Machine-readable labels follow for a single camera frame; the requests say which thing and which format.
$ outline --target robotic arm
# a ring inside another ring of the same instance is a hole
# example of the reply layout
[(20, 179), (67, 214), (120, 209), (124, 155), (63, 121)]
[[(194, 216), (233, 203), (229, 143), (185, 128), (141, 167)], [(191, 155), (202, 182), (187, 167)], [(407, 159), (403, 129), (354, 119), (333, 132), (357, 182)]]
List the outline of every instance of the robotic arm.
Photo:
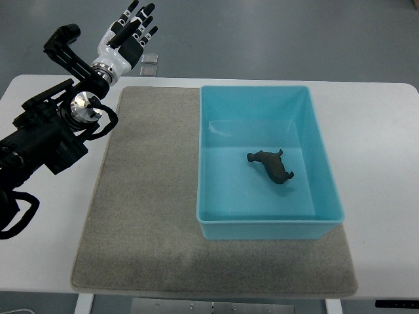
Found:
[[(0, 239), (19, 234), (39, 208), (35, 196), (14, 191), (15, 188), (42, 165), (55, 175), (72, 166), (87, 154), (85, 141), (103, 137), (116, 126), (117, 114), (100, 100), (122, 74), (134, 68), (144, 46), (157, 31), (153, 27), (141, 37), (153, 20), (155, 6), (151, 3), (142, 7), (131, 18), (137, 5), (135, 0), (109, 27), (98, 46), (99, 56), (91, 66), (69, 47), (81, 34), (76, 24), (59, 27), (45, 43), (48, 57), (79, 83), (73, 85), (69, 79), (27, 100), (22, 105), (24, 113), (13, 121), (17, 130), (0, 141)], [(110, 123), (95, 133), (103, 112)], [(28, 202), (30, 208), (19, 222), (4, 231), (20, 210), (16, 200)]]

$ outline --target gray floor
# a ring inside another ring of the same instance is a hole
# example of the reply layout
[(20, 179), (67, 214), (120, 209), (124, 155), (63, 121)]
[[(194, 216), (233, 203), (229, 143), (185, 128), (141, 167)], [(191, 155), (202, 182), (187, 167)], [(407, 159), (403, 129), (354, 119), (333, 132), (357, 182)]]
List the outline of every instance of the gray floor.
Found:
[[(0, 1), (0, 96), (21, 74), (67, 74), (43, 54), (61, 25), (80, 26), (72, 49), (93, 61), (101, 36), (129, 2)], [(419, 88), (419, 11), (412, 0), (154, 2), (159, 31), (146, 53), (159, 55), (158, 77), (405, 82)], [(139, 67), (128, 75), (138, 76)], [(49, 310), (57, 305), (60, 313), (72, 313), (75, 297), (0, 293), (0, 311), (6, 305), (35, 309), (37, 302), (47, 304), (36, 307), (39, 313), (57, 313)], [(98, 296), (92, 312), (129, 313), (130, 302)], [(407, 311), (375, 309), (373, 301), (342, 304), (345, 313)], [(317, 305), (324, 312), (324, 304)]]

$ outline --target plastic container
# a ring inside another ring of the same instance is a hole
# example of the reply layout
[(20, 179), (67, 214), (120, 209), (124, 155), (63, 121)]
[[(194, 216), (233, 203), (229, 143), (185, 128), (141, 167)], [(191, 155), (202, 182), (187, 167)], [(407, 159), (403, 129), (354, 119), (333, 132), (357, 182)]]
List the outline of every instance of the plastic container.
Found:
[[(246, 155), (283, 150), (273, 183)], [(207, 239), (317, 239), (344, 212), (305, 86), (204, 86), (196, 217)]]

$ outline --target dark brown toy dog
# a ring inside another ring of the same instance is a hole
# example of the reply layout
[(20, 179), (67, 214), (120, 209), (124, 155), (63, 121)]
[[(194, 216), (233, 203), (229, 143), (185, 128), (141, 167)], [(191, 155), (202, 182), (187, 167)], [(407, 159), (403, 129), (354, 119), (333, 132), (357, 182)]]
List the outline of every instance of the dark brown toy dog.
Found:
[(294, 177), (293, 172), (288, 173), (285, 171), (285, 167), (283, 166), (281, 160), (282, 153), (282, 149), (280, 149), (280, 151), (277, 153), (264, 152), (260, 150), (256, 154), (247, 154), (247, 160), (248, 162), (261, 162), (262, 165), (264, 165), (264, 168), (268, 173), (270, 179), (274, 181), (276, 184), (282, 184), (286, 180), (289, 180), (292, 177)]

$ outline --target gray felt mat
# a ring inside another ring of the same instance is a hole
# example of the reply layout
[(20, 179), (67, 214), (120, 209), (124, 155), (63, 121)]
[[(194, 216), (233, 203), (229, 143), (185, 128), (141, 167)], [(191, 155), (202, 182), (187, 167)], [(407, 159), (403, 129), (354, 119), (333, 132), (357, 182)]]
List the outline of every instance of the gray felt mat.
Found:
[(209, 241), (196, 220), (199, 89), (125, 88), (71, 284), (156, 298), (339, 298), (342, 226), (319, 240)]

